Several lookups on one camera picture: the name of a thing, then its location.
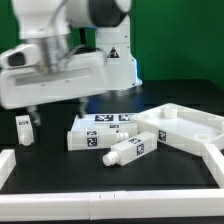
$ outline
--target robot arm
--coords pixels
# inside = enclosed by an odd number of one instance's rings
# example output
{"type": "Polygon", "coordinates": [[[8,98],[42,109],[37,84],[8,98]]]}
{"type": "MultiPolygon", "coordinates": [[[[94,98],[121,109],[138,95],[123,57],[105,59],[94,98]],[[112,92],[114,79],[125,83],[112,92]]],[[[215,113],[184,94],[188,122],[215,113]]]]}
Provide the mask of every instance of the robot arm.
{"type": "Polygon", "coordinates": [[[80,98],[108,90],[102,52],[74,55],[69,25],[114,27],[131,0],[12,0],[23,44],[1,55],[6,109],[80,98]]]}

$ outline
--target white bottle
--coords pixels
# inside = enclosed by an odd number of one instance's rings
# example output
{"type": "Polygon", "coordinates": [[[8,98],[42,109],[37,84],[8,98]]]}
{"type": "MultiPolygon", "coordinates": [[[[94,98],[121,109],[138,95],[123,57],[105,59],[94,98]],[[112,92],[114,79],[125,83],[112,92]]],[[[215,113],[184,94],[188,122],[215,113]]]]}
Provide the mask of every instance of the white bottle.
{"type": "Polygon", "coordinates": [[[124,166],[147,153],[157,149],[157,136],[143,132],[111,147],[111,152],[103,157],[106,166],[119,164],[124,166]]]}
{"type": "Polygon", "coordinates": [[[110,148],[128,138],[128,133],[115,129],[70,131],[67,136],[68,151],[110,148]]]}

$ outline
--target green background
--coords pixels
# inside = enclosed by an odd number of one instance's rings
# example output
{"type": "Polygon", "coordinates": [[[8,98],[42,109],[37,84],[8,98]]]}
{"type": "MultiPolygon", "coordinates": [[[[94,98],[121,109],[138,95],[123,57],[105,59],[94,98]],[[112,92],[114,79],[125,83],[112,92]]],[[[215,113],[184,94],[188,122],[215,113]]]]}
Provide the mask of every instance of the green background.
{"type": "MultiPolygon", "coordinates": [[[[224,0],[134,0],[131,26],[140,78],[206,79],[224,90],[224,0]]],[[[94,45],[93,30],[87,37],[94,45]]],[[[0,51],[18,43],[10,0],[0,0],[0,51]]]]}

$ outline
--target white foam block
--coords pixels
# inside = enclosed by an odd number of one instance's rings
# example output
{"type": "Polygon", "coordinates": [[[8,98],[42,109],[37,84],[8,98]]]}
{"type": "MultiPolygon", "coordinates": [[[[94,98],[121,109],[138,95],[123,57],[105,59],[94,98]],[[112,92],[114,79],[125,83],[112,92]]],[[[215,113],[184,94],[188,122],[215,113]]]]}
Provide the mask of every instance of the white foam block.
{"type": "Polygon", "coordinates": [[[124,191],[91,193],[90,220],[126,218],[125,198],[124,191]]]}
{"type": "Polygon", "coordinates": [[[16,165],[14,150],[3,150],[0,154],[0,190],[16,165]]]}
{"type": "Polygon", "coordinates": [[[223,216],[224,190],[127,193],[127,218],[223,216]]]}
{"type": "Polygon", "coordinates": [[[89,193],[0,196],[0,221],[89,220],[89,193]]]}
{"type": "Polygon", "coordinates": [[[205,144],[202,158],[220,188],[224,189],[224,157],[214,144],[205,144]]]}

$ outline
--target white cylinder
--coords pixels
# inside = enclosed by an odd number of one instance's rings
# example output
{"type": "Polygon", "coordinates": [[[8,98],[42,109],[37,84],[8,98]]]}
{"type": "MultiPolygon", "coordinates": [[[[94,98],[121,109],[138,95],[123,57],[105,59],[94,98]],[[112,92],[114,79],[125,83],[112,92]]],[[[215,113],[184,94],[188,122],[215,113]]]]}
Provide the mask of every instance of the white cylinder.
{"type": "Polygon", "coordinates": [[[103,163],[105,166],[113,166],[119,162],[119,157],[116,152],[109,152],[103,157],[103,163]]]}
{"type": "Polygon", "coordinates": [[[32,139],[32,136],[28,135],[27,133],[23,133],[20,136],[20,141],[21,141],[22,145],[30,146],[32,144],[32,142],[33,142],[33,139],[32,139]]]}
{"type": "Polygon", "coordinates": [[[208,134],[196,134],[194,138],[200,142],[208,142],[211,140],[211,136],[208,134]]]}
{"type": "Polygon", "coordinates": [[[178,109],[175,107],[165,107],[164,108],[164,117],[168,119],[177,118],[178,109]]]}

